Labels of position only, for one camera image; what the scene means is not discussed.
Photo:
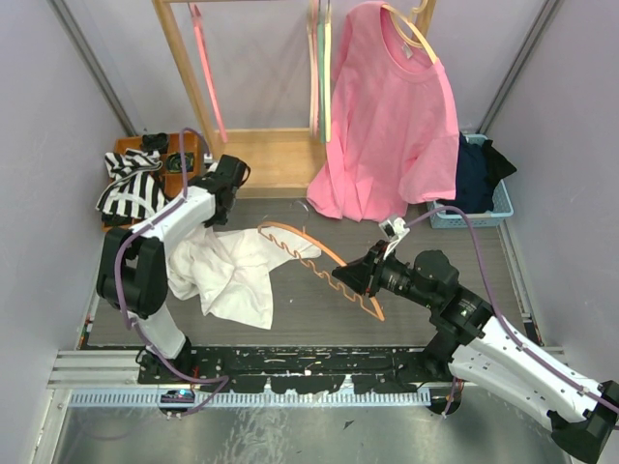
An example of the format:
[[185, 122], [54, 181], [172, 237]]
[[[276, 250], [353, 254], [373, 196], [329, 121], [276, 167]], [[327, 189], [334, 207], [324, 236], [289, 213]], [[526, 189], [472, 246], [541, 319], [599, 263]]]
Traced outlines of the white t shirt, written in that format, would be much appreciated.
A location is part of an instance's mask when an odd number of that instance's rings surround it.
[[262, 330], [274, 317], [270, 272], [321, 249], [278, 227], [216, 232], [199, 226], [167, 259], [168, 285], [179, 300], [197, 296], [203, 314]]

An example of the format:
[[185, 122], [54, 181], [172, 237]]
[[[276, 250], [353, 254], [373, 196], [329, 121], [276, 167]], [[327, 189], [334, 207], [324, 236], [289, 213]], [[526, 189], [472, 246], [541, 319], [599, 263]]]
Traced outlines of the yellow hanger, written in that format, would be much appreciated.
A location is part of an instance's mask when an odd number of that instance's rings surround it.
[[332, 114], [331, 114], [331, 60], [332, 60], [332, 5], [331, 1], [325, 3], [323, 17], [323, 109], [324, 109], [324, 141], [328, 143], [332, 137]]

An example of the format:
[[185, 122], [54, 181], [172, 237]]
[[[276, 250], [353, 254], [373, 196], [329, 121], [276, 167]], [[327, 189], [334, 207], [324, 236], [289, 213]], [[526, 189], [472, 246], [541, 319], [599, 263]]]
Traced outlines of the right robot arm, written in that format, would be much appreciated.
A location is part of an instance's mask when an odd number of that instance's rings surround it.
[[359, 295], [386, 290], [429, 310], [436, 329], [424, 350], [429, 377], [482, 387], [536, 420], [576, 460], [599, 461], [618, 426], [617, 383], [590, 379], [529, 340], [459, 283], [442, 251], [426, 250], [402, 263], [380, 241], [332, 275]]

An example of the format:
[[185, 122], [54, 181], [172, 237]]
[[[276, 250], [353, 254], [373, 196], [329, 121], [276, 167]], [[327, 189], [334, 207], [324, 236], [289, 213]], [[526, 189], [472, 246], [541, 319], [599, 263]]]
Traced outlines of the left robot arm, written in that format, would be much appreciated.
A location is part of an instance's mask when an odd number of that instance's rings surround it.
[[172, 383], [191, 377], [193, 359], [183, 353], [191, 344], [166, 305], [167, 260], [197, 226], [227, 223], [236, 193], [250, 174], [244, 161], [223, 155], [205, 174], [187, 178], [177, 197], [153, 217], [105, 233], [97, 294], [160, 354], [159, 371]]

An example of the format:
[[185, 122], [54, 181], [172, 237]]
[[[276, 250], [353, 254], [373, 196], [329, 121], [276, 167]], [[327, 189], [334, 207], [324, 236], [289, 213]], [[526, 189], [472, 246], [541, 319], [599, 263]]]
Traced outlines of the black white striped shirt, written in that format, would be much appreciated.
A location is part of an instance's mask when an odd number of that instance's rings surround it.
[[110, 183], [102, 192], [96, 210], [105, 225], [116, 226], [130, 219], [142, 221], [162, 210], [170, 201], [160, 177], [159, 151], [127, 149], [124, 155], [104, 155]]

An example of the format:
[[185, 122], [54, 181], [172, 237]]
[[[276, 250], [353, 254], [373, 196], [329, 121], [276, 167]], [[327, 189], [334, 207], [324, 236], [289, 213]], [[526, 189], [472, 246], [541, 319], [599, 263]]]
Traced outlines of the pink t shirt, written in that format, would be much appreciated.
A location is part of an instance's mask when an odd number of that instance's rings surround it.
[[328, 218], [382, 221], [456, 197], [456, 104], [440, 60], [412, 49], [384, 2], [346, 16], [332, 66], [331, 138], [307, 200]]

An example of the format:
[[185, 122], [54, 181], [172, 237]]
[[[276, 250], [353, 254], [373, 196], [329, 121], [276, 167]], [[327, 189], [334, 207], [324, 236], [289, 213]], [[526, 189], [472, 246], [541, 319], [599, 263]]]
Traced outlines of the light pink hanger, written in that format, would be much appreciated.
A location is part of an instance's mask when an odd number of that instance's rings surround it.
[[318, 1], [309, 1], [307, 14], [307, 36], [309, 43], [309, 129], [313, 138], [318, 136], [318, 63], [317, 63], [317, 16]]

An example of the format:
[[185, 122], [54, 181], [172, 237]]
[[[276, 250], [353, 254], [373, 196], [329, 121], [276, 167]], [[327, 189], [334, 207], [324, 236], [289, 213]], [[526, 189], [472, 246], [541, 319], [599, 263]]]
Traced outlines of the green hanger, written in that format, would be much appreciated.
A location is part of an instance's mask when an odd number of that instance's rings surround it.
[[326, 142], [325, 129], [325, 79], [324, 79], [324, 19], [322, 1], [316, 4], [316, 38], [317, 38], [317, 68], [318, 68], [318, 130], [320, 142]]

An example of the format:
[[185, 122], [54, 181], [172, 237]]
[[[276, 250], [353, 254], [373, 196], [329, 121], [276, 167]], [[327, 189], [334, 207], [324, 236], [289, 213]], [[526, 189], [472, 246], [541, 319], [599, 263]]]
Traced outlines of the orange wooden organizer tray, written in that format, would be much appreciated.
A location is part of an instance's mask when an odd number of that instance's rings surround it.
[[[164, 192], [169, 197], [170, 199], [169, 202], [171, 202], [171, 200], [175, 198], [177, 195], [179, 195], [183, 190], [184, 175], [183, 173], [170, 174], [166, 171], [165, 160], [167, 156], [175, 152], [180, 152], [181, 160], [185, 160], [184, 154], [186, 152], [193, 152], [194, 153], [194, 171], [186, 174], [186, 176], [191, 179], [200, 173], [201, 163], [202, 163], [202, 154], [207, 152], [208, 149], [205, 147], [205, 144], [203, 143], [201, 136], [194, 133], [191, 130], [187, 130], [184, 133], [178, 133], [178, 132], [168, 133], [168, 135], [170, 137], [168, 151], [165, 154], [161, 154], [162, 168], [160, 170], [160, 177], [162, 178], [163, 183], [164, 183]], [[114, 148], [109, 152], [115, 152], [115, 153], [124, 155], [127, 149], [141, 151], [140, 150], [141, 136], [120, 138], [115, 142]], [[102, 220], [102, 226], [103, 226], [103, 230], [107, 231], [114, 227], [129, 228], [139, 222], [140, 221], [137, 221], [135, 219], [130, 219], [129, 222], [125, 224], [116, 225], [116, 226], [108, 226], [108, 225], [105, 225]]]

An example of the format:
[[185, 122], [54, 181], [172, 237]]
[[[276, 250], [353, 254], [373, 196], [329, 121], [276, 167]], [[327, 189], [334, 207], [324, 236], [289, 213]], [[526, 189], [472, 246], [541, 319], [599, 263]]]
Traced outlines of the green black rolled socks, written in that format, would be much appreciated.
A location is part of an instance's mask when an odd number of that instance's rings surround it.
[[167, 156], [165, 169], [170, 174], [181, 174], [183, 171], [191, 173], [194, 171], [194, 153], [186, 152], [185, 160], [181, 160], [181, 153], [175, 152]]

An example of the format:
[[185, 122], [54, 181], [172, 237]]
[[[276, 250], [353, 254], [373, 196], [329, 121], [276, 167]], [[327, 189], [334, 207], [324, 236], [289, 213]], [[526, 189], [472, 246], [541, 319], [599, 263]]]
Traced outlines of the wooden clothes rack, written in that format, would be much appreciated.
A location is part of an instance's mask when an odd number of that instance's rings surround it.
[[247, 198], [296, 197], [303, 194], [325, 159], [324, 144], [306, 129], [229, 130], [223, 143], [215, 117], [202, 96], [172, 1], [155, 1], [154, 10], [189, 98], [193, 114], [218, 159], [240, 157], [252, 168]]

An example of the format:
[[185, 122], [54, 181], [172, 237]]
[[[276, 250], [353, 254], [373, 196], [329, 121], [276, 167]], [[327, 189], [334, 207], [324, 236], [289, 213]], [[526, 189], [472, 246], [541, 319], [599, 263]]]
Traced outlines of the dark navy garment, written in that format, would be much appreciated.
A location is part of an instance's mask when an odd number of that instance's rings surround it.
[[484, 214], [494, 208], [494, 188], [487, 180], [488, 165], [483, 148], [459, 135], [456, 174], [456, 198], [438, 203], [461, 209], [464, 213]]

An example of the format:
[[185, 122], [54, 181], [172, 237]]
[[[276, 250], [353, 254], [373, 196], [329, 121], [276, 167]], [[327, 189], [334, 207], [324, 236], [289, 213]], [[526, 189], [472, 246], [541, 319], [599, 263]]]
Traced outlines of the blue plastic basket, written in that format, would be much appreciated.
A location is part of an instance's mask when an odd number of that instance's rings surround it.
[[[488, 138], [481, 134], [464, 134], [470, 143], [483, 145], [484, 141]], [[507, 189], [502, 180], [499, 185], [494, 189], [493, 203], [494, 208], [492, 211], [484, 214], [466, 214], [475, 227], [495, 227], [498, 226], [505, 218], [510, 218], [514, 214], [514, 207], [512, 205]], [[436, 208], [440, 208], [446, 205], [438, 203], [438, 200], [430, 201], [427, 203], [427, 209], [432, 211]]]

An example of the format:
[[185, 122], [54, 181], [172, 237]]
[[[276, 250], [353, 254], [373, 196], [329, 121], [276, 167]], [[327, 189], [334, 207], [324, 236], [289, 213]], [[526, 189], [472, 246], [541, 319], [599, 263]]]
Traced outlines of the black garment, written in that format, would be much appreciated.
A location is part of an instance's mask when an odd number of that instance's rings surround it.
[[486, 181], [494, 189], [502, 180], [517, 173], [517, 168], [503, 154], [494, 148], [491, 139], [484, 141], [482, 153], [486, 160]]

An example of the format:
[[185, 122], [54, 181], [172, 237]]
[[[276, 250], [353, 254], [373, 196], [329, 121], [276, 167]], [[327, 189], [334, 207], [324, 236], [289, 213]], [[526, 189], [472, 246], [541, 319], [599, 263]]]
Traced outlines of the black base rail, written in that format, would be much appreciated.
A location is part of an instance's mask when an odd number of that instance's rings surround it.
[[340, 393], [350, 383], [356, 398], [376, 393], [418, 393], [423, 387], [450, 383], [443, 367], [428, 368], [424, 354], [408, 347], [267, 347], [185, 348], [170, 362], [192, 383], [209, 379], [203, 392], [259, 394], [271, 391], [310, 395]]

